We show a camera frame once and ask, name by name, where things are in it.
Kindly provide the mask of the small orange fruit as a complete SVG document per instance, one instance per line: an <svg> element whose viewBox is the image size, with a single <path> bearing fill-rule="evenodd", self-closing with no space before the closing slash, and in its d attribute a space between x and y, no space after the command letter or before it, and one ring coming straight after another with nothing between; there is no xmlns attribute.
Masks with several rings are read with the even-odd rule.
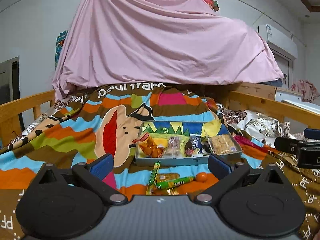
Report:
<svg viewBox="0 0 320 240"><path fill-rule="evenodd" d="M198 181L198 182L206 182L208 179L208 174L206 172L201 172L201 173L198 173L195 177L195 180Z"/></svg>

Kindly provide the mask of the clear pack of crackers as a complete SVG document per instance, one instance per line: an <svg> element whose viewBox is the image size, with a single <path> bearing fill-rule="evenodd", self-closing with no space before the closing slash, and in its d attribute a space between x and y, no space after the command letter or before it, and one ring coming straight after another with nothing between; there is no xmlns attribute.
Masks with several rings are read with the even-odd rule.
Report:
<svg viewBox="0 0 320 240"><path fill-rule="evenodd" d="M231 139L230 135L223 134L208 139L212 152L217 155L226 155L238 151L238 146Z"/></svg>

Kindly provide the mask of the blue white calcium sachet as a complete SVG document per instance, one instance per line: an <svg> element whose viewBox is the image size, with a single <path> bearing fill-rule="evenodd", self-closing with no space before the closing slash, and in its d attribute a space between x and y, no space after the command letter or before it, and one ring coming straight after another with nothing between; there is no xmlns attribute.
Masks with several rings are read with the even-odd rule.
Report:
<svg viewBox="0 0 320 240"><path fill-rule="evenodd" d="M197 155L202 153L202 144L201 144L200 136L191 135L190 142L191 142L191 155Z"/></svg>

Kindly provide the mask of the clear biscuit bar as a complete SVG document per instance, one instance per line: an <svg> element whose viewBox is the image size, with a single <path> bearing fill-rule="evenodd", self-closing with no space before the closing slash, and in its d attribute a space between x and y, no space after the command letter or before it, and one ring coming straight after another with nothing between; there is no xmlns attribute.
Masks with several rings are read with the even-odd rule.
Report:
<svg viewBox="0 0 320 240"><path fill-rule="evenodd" d="M180 152L181 137L171 136L168 140L168 146L164 151L163 158L178 158L181 156Z"/></svg>

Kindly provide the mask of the orange chicken leg packet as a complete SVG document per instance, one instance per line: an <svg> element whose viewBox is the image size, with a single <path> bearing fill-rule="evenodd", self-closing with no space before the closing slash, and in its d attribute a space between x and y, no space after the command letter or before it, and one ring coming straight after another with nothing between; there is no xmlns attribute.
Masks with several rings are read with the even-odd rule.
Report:
<svg viewBox="0 0 320 240"><path fill-rule="evenodd" d="M136 144L147 157L161 158L165 150L164 147L160 147L155 143L150 133L148 132L140 135L132 142Z"/></svg>

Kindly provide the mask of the yellow snack packet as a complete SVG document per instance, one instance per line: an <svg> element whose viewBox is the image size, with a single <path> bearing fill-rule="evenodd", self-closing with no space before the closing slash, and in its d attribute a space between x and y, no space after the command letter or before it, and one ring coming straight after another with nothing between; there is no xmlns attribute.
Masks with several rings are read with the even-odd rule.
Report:
<svg viewBox="0 0 320 240"><path fill-rule="evenodd" d="M161 165L160 162L156 162L153 166L152 171L151 171L149 182L148 182L148 185L146 188L146 195L148 195L148 196L152 195L160 165Z"/></svg>

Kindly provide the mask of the gold foil snack packet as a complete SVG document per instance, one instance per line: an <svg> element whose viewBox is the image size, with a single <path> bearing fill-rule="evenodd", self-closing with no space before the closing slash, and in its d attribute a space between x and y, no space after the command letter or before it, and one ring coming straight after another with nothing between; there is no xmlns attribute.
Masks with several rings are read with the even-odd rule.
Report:
<svg viewBox="0 0 320 240"><path fill-rule="evenodd" d="M178 173L159 173L156 177L156 183L178 179L179 177L180 175Z"/></svg>

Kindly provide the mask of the green sausage stick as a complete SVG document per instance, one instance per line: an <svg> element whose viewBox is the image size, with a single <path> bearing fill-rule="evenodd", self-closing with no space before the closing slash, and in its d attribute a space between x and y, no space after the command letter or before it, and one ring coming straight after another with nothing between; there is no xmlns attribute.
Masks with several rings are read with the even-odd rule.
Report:
<svg viewBox="0 0 320 240"><path fill-rule="evenodd" d="M195 177L182 177L172 180L161 181L155 184L157 189L170 189L173 187L181 186L183 184L190 183L194 181Z"/></svg>

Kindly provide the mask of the floral white satin quilt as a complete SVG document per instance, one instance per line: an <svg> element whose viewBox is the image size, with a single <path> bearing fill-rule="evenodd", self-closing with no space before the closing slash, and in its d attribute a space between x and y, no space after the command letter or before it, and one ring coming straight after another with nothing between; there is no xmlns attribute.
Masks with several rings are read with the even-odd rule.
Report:
<svg viewBox="0 0 320 240"><path fill-rule="evenodd" d="M290 122L281 123L276 118L249 110L233 111L219 103L217 106L230 128L244 137L248 136L258 145L274 148L274 141L277 137L298 139L295 134L290 133Z"/></svg>

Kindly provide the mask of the grey tray with dinosaur print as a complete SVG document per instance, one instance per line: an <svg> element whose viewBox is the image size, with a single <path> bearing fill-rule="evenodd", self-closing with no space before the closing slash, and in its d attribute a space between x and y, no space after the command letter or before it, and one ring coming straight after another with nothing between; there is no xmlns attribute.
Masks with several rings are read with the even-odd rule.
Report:
<svg viewBox="0 0 320 240"><path fill-rule="evenodd" d="M139 131L135 160L138 166L206 164L211 154L226 160L241 156L242 148L220 120L145 121Z"/></svg>

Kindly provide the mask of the white air conditioner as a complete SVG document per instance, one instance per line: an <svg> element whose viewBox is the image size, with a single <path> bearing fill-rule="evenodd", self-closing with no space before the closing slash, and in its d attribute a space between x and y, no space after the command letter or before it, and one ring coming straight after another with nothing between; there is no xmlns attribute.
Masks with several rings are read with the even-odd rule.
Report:
<svg viewBox="0 0 320 240"><path fill-rule="evenodd" d="M295 42L284 33L269 24L258 26L259 35L267 42L270 49L289 60L298 58L298 48Z"/></svg>

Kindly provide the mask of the grey door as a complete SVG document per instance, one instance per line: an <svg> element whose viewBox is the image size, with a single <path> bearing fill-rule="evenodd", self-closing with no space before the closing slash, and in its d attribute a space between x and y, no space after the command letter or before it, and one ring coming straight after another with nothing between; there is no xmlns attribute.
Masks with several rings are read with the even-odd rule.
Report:
<svg viewBox="0 0 320 240"><path fill-rule="evenodd" d="M0 104L20 98L19 57L0 65Z"/></svg>

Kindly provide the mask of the pink bed sheet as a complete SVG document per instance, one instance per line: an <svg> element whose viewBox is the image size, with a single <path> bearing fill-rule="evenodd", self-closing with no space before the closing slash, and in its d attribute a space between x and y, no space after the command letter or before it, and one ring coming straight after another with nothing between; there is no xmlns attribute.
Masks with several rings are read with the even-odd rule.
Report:
<svg viewBox="0 0 320 240"><path fill-rule="evenodd" d="M53 77L76 88L145 83L227 85L283 78L268 44L204 0L82 0Z"/></svg>

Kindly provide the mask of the wooden bed rail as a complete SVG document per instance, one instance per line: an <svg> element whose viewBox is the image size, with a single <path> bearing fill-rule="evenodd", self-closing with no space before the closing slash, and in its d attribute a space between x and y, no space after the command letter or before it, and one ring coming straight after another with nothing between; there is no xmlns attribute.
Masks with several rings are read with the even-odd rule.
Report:
<svg viewBox="0 0 320 240"><path fill-rule="evenodd" d="M283 121L285 117L305 124L308 128L319 129L319 114L306 109L299 108L288 103L274 100L276 90L271 89L268 94L259 94L260 86L253 85L253 89L248 84L226 86L203 86L201 88L205 95L210 96L222 103L231 110L258 111ZM32 109L34 117L41 115L41 105L49 102L52 106L55 102L55 92L53 90L34 94L25 98L17 99L1 105L1 143L3 146L13 138L13 132L21 132L18 115Z"/></svg>

